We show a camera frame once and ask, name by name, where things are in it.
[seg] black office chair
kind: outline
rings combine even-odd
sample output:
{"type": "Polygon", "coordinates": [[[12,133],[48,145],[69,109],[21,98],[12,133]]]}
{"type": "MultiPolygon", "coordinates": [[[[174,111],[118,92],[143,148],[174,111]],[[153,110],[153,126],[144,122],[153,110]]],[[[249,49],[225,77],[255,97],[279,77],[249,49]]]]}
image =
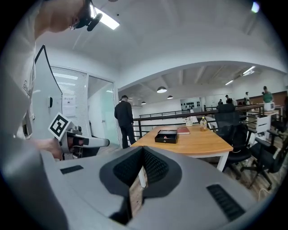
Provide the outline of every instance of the black office chair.
{"type": "Polygon", "coordinates": [[[251,152],[247,146],[251,133],[256,133],[256,131],[241,123],[240,115],[238,111],[235,111],[233,104],[219,105],[217,109],[218,113],[215,114],[215,120],[218,131],[216,133],[233,147],[233,150],[229,152],[223,171],[227,167],[230,168],[236,175],[236,180],[239,180],[241,173],[235,169],[233,164],[251,157],[251,152]]]}
{"type": "Polygon", "coordinates": [[[240,115],[238,111],[235,111],[233,104],[221,104],[217,106],[218,113],[215,113],[215,121],[217,123],[218,136],[225,137],[231,132],[232,126],[236,126],[240,123],[240,115]]]}
{"type": "MultiPolygon", "coordinates": [[[[272,134],[272,136],[279,136],[279,134],[276,132],[270,130],[268,132],[272,134]]],[[[277,151],[277,148],[275,146],[259,138],[256,138],[255,140],[258,143],[251,147],[249,150],[252,152],[252,155],[257,159],[257,161],[254,160],[252,163],[256,166],[242,167],[240,171],[243,172],[245,169],[247,169],[257,172],[256,176],[253,178],[250,186],[248,187],[249,189],[256,181],[258,175],[261,174],[268,181],[268,190],[270,190],[272,188],[272,181],[269,179],[265,170],[268,170],[268,173],[277,173],[281,169],[288,151],[288,137],[284,140],[283,146],[275,159],[273,158],[275,152],[277,151]]]]}
{"type": "Polygon", "coordinates": [[[287,130],[287,118],[288,118],[288,111],[285,112],[285,117],[278,115],[279,119],[275,117],[271,117],[271,126],[276,129],[276,132],[284,133],[287,130]]]}

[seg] railing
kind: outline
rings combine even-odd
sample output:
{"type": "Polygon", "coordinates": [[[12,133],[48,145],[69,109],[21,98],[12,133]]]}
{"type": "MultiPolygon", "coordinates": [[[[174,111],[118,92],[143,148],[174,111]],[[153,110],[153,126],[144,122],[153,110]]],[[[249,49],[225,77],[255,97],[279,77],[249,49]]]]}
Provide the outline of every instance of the railing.
{"type": "Polygon", "coordinates": [[[140,118],[148,118],[148,117],[151,118],[151,117],[169,116],[169,115],[186,114],[186,113],[190,113],[190,110],[143,114],[140,115],[140,118]]]}
{"type": "Polygon", "coordinates": [[[204,107],[204,111],[213,111],[213,110],[217,110],[217,107],[204,107]]]}
{"type": "MultiPolygon", "coordinates": [[[[248,106],[236,106],[235,110],[239,111],[240,113],[246,113],[247,111],[250,111],[254,109],[253,113],[248,116],[241,115],[240,118],[247,118],[247,117],[255,117],[255,116],[264,116],[264,105],[248,105],[248,106]]],[[[142,127],[153,127],[153,126],[169,126],[169,125],[184,125],[185,123],[176,123],[176,124],[141,124],[142,121],[152,121],[152,120],[164,120],[164,119],[173,119],[173,118],[187,118],[190,116],[207,116],[207,115],[213,115],[215,113],[218,113],[218,110],[210,110],[210,111],[204,111],[204,112],[195,112],[195,113],[181,113],[181,114],[173,114],[173,115],[164,115],[164,116],[149,116],[149,117],[141,117],[134,119],[134,122],[138,122],[138,125],[133,125],[133,127],[139,127],[139,130],[134,130],[134,132],[139,132],[139,137],[142,138],[142,133],[148,133],[149,131],[142,130],[142,127]]],[[[215,120],[207,121],[208,123],[216,122],[215,120]]],[[[245,124],[255,124],[256,121],[247,122],[246,120],[243,120],[245,124]]]]}

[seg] bottle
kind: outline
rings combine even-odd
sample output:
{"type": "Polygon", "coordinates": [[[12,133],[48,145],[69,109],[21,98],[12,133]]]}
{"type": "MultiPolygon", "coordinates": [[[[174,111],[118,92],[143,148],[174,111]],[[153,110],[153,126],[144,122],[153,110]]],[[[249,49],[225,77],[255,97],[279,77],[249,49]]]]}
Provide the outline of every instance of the bottle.
{"type": "Polygon", "coordinates": [[[200,131],[206,131],[207,130],[207,121],[204,117],[202,117],[202,120],[200,121],[200,131]]]}

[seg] black box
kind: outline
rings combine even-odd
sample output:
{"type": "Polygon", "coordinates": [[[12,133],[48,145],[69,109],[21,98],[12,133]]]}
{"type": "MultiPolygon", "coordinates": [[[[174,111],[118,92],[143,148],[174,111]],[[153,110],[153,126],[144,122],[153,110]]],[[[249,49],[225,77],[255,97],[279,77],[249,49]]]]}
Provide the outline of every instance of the black box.
{"type": "Polygon", "coordinates": [[[155,142],[176,144],[177,130],[160,130],[155,137],[155,142]]]}

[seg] glass door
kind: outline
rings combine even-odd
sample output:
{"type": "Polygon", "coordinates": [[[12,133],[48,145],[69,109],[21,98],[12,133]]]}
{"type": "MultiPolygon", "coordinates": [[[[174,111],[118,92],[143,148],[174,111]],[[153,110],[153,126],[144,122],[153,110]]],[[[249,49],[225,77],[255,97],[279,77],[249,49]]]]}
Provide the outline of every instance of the glass door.
{"type": "Polygon", "coordinates": [[[89,77],[88,114],[92,135],[109,139],[110,144],[120,146],[117,122],[114,117],[113,83],[89,77]]]}
{"type": "Polygon", "coordinates": [[[114,117],[113,83],[108,83],[101,89],[101,112],[104,134],[111,143],[119,145],[116,118],[114,117]]]}

